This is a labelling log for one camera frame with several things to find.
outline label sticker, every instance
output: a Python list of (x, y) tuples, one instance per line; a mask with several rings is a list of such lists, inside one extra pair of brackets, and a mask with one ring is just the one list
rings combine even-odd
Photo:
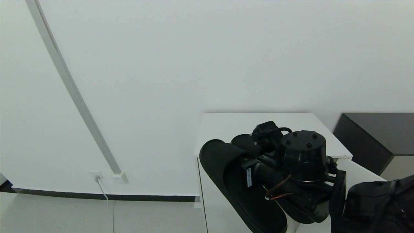
[(252, 169), (248, 168), (247, 171), (247, 188), (252, 186)]

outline black object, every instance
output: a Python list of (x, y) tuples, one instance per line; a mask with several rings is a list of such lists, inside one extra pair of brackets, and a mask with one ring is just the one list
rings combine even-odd
[(343, 113), (333, 134), (352, 161), (377, 175), (395, 157), (414, 156), (414, 113)]
[(269, 121), (231, 144), (208, 141), (200, 163), (253, 233), (286, 232), (282, 209), (300, 223), (330, 214), (333, 233), (413, 233), (414, 175), (354, 185), (345, 201), (346, 172), (326, 156), (325, 144), (316, 132)]
[(329, 215), (333, 187), (326, 182), (335, 183), (328, 173), (337, 169), (325, 145), (314, 131), (292, 132), (269, 121), (231, 144), (205, 143), (200, 163), (253, 232), (285, 232), (279, 205), (300, 223), (322, 222)]

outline white table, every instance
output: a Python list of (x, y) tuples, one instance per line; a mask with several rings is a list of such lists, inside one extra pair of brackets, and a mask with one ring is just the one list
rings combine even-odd
[[(256, 125), (267, 121), (274, 121), (278, 127), (288, 127), (293, 131), (316, 131), (326, 138), (327, 155), (333, 158), (352, 158), (352, 154), (312, 113), (204, 114), (195, 149), (195, 162), (198, 168), (198, 177), (200, 178), (200, 200), (205, 213), (206, 232), (208, 230), (208, 233), (251, 233), (202, 168), (198, 160), (201, 147), (211, 139), (230, 142), (233, 137), (243, 133), (251, 133)], [(288, 216), (287, 219), (287, 233), (294, 233), (300, 224)]]

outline white wall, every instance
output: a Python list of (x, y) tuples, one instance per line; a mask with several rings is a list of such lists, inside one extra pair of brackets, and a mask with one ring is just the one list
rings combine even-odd
[[(40, 3), (130, 180), (108, 182), (113, 193), (196, 195), (203, 112), (314, 112), (333, 129), (341, 112), (414, 111), (411, 1)], [(16, 6), (1, 22), (1, 151), (10, 164), (2, 172), (21, 187), (95, 192), (87, 171), (110, 170), (26, 6), (8, 5)]]

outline black baseboard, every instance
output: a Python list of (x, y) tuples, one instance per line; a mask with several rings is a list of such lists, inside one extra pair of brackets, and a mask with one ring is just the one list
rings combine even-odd
[[(54, 192), (54, 191), (12, 188), (12, 184), (9, 181), (6, 181), (2, 186), (0, 186), (0, 192), (31, 194), (31, 195), (39, 195), (39, 196), (47, 196), (47, 197), (66, 197), (66, 198), (79, 198), (79, 199), (106, 200), (103, 194)], [(109, 200), (114, 200), (114, 201), (195, 202), (195, 196), (152, 196), (152, 195), (112, 195), (112, 194), (109, 194), (107, 196)]]

